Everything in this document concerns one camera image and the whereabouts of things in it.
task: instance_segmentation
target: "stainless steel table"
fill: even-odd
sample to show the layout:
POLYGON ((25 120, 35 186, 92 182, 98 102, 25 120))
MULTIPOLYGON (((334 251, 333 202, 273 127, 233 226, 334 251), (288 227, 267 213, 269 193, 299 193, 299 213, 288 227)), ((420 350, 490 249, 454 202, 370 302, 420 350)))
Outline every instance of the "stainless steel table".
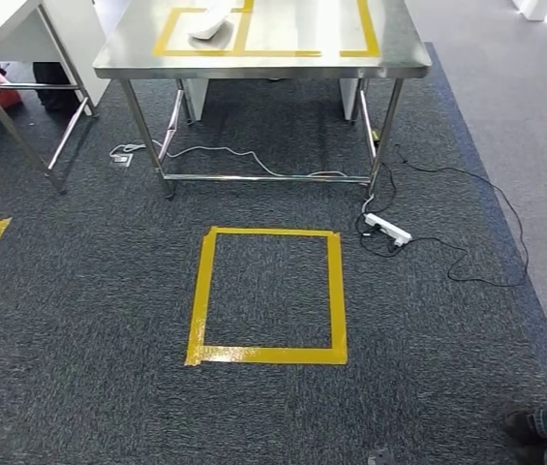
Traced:
POLYGON ((120 80, 167 198, 177 181, 303 181, 365 184, 372 195, 381 155, 405 78, 423 78, 432 65, 403 0, 235 0, 236 8, 209 42, 188 38, 189 21, 206 0, 133 0, 94 63, 99 78, 120 80), (160 150, 154 145, 132 79, 172 78, 177 100, 160 150), (168 173, 163 159, 190 78, 337 78, 352 88, 352 120, 361 112, 371 168, 366 176, 239 176, 168 173), (377 149, 366 92, 369 78, 394 80, 377 149))
POLYGON ((34 150, 27 139, 22 136, 13 120, 2 107, 0 106, 0 122, 4 125, 7 131, 11 134, 23 149, 33 166, 37 168, 48 177, 49 181, 58 191, 65 192, 64 180, 57 176, 54 172, 54 166, 58 161, 60 154, 73 132, 73 129, 82 116, 85 108, 88 108, 93 116, 97 115, 97 110, 92 104, 92 99, 88 94, 86 86, 83 84, 77 69, 73 64, 68 53, 66 47, 59 37, 55 25, 52 22, 49 15, 43 4, 42 0, 0 0, 0 43, 7 40, 10 34, 23 22, 28 16, 32 15, 34 11, 37 11, 41 20, 46 27, 48 34, 47 40, 53 41, 59 56, 61 56, 66 66, 67 71, 73 76, 76 82, 74 84, 38 84, 38 83, 9 83, 0 84, 0 89, 18 89, 18 90, 68 90, 68 91, 80 91, 82 93, 82 101, 80 106, 73 114, 65 130, 62 139, 59 143, 58 148, 54 152, 52 159, 47 163, 40 154, 34 150))

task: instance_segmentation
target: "gray carpet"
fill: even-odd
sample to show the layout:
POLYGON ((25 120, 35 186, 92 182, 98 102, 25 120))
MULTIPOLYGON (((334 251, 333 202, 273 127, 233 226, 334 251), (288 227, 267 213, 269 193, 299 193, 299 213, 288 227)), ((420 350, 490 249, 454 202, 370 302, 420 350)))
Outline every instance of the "gray carpet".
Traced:
MULTIPOLYGON (((161 134, 173 84, 135 88, 161 134)), ((371 85, 374 122, 389 89, 371 85)), ((222 144, 279 172, 366 169, 362 129, 342 120, 334 81, 215 81, 209 95, 204 121, 181 125, 173 151, 222 144)), ((509 464, 500 415, 547 400, 516 307, 522 291, 448 281, 457 256, 436 244, 368 255, 354 232, 356 186, 193 183, 164 201, 144 153, 108 167, 110 149, 138 139, 119 86, 100 111, 59 162, 70 171, 62 197, 0 128, 0 218, 13 217, 0 242, 0 463, 365 464, 387 447, 399 464, 509 464), (348 364, 184 367, 212 225, 340 232, 348 364)), ((463 167, 431 78, 409 82, 398 116, 393 136, 408 157, 463 167)), ((45 148, 59 126, 34 96, 17 120, 45 148)), ((388 158, 399 193, 387 218, 469 248, 460 276, 507 277, 475 184, 388 158)), ((221 154, 174 168, 260 172, 221 154)), ((206 343, 327 345, 324 258, 317 239, 221 239, 206 343)))

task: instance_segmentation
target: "gray floor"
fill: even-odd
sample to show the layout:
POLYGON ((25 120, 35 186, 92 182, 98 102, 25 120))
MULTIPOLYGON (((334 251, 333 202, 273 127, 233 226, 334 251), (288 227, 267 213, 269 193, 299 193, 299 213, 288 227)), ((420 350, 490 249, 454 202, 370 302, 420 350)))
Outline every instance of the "gray floor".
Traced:
POLYGON ((511 0, 407 0, 435 44, 490 179, 521 213, 547 316, 547 24, 511 0))
MULTIPOLYGON (((394 136, 412 160, 463 167, 436 90, 441 76, 409 82, 394 136)), ((370 87, 374 121, 389 89, 370 87)), ((136 90, 159 134, 170 86, 136 90)), ((50 146, 59 124, 34 98, 17 121, 50 146)), ((249 148, 282 172, 366 168, 362 129, 343 121, 335 81, 216 81, 206 111, 201 124, 181 124, 173 150, 249 148)), ((0 463, 339 465, 386 446, 399 463, 507 464, 500 415, 547 400, 518 307, 525 288, 449 281, 457 254, 432 243, 368 255, 354 231, 363 195, 355 186, 185 184, 164 201, 144 153, 129 170, 108 167, 111 147, 138 140, 116 83, 100 112, 58 166, 71 169, 62 197, 0 128, 0 217, 13 217, 0 242, 0 463), (349 363, 183 366, 200 245, 211 225, 340 232, 349 363)), ((491 191, 391 166, 399 194, 388 215, 417 235, 455 231, 449 238, 470 251, 457 275, 511 277, 483 207, 491 191)), ((260 172, 206 154, 174 169, 260 172)), ((381 202, 392 193, 386 182, 379 192, 381 202)), ((206 342, 327 344, 322 252, 301 238, 221 241, 206 342)))

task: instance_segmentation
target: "power strip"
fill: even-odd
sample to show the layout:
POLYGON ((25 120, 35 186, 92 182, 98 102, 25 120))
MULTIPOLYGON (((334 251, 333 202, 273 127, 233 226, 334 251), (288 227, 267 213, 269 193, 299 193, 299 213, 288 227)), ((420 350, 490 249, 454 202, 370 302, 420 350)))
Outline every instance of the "power strip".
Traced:
POLYGON ((393 243, 398 247, 402 247, 413 240, 413 237, 409 233, 401 230, 398 226, 392 225, 389 221, 383 220, 380 216, 376 216, 374 213, 366 215, 366 224, 373 228, 377 227, 381 233, 392 237, 394 239, 393 243))

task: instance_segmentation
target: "white object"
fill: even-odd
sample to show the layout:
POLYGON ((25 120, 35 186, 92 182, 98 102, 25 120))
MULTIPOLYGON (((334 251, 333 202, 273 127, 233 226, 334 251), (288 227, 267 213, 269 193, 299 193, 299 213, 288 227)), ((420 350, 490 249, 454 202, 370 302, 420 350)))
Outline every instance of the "white object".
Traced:
POLYGON ((385 233, 389 237, 394 239, 394 244, 398 247, 402 247, 405 244, 408 244, 413 240, 413 237, 409 233, 401 230, 398 226, 394 226, 389 221, 383 220, 379 216, 376 216, 373 213, 368 213, 366 215, 366 224, 372 227, 378 227, 381 233, 385 233))
MULTIPOLYGON (((153 140, 153 142, 158 146, 159 148, 163 148, 163 144, 158 141, 158 140, 153 140)), ((109 157, 115 160, 116 157, 120 157, 121 155, 127 155, 127 154, 132 154, 132 152, 136 152, 138 150, 145 150, 146 145, 144 144, 138 144, 138 143, 121 143, 120 145, 117 145, 111 149, 111 152, 109 152, 109 157)), ((204 147, 202 145, 196 145, 195 147, 189 147, 186 148, 184 150, 182 150, 181 152, 178 152, 175 155, 172 155, 172 153, 166 152, 166 155, 169 158, 178 158, 181 155, 184 155, 185 153, 193 152, 194 150, 204 150, 204 151, 209 151, 209 152, 219 152, 219 151, 225 151, 225 152, 230 152, 232 155, 236 155, 238 157, 245 157, 246 155, 251 155, 253 157, 253 159, 261 166, 263 170, 267 172, 268 174, 270 174, 271 176, 276 176, 276 177, 280 177, 280 176, 287 176, 288 174, 279 174, 279 172, 275 172, 273 170, 270 170, 267 167, 267 165, 262 163, 259 158, 258 158, 258 155, 255 154, 255 152, 250 150, 249 152, 236 152, 234 150, 232 150, 231 148, 228 147, 204 147)), ((301 176, 301 177, 312 177, 312 176, 340 176, 340 177, 348 177, 347 174, 344 174, 340 171, 315 171, 315 172, 310 172, 310 174, 294 174, 296 176, 301 176)))
POLYGON ((208 41, 218 31, 231 11, 232 2, 230 0, 216 0, 203 15, 194 16, 187 34, 194 39, 208 41))

